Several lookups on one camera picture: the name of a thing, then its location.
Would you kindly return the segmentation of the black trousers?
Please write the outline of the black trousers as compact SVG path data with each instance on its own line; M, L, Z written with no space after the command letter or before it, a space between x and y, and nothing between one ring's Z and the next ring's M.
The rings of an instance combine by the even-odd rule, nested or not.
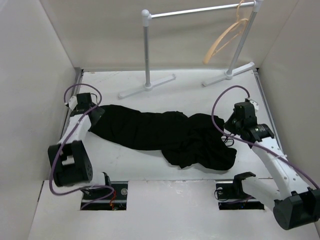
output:
M103 105L103 115L91 128L98 137L138 151L161 151L180 168L200 164L215 171L231 169L237 150L222 140L224 120L179 111L140 112L120 105Z

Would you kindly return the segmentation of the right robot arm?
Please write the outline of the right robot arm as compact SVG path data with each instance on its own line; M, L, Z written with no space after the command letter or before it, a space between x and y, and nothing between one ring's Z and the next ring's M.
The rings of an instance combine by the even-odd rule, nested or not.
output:
M250 195L272 210L278 225L294 229L320 219L320 190L311 188L280 150L275 135L266 124L259 124L258 105L247 98L234 105L224 128L239 135L271 174L276 187L266 185L252 172L234 177L232 192L238 198Z

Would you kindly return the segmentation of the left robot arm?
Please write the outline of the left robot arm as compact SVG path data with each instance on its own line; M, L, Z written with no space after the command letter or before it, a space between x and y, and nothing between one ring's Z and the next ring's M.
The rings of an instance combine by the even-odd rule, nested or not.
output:
M51 166L50 191L56 196L63 196L74 190L58 193L54 186L95 189L100 199L108 199L112 195L110 179L105 172L94 173L84 145L87 133L105 111L93 102L91 93L79 93L71 97L66 106L71 109L67 129L58 143L47 150Z

